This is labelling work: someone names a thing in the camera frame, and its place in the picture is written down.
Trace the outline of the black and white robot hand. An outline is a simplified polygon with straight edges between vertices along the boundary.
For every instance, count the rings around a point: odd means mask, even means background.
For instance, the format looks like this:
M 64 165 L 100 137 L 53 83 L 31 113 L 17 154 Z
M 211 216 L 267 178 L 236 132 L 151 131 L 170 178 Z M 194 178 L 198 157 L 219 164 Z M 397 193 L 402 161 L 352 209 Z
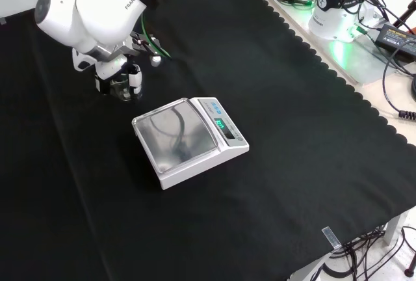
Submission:
M 119 55 L 109 62 L 100 62 L 73 48 L 72 59 L 78 72 L 91 66 L 95 69 L 95 85 L 101 94 L 114 96 L 121 101 L 137 100 L 141 96 L 142 71 L 125 55 Z

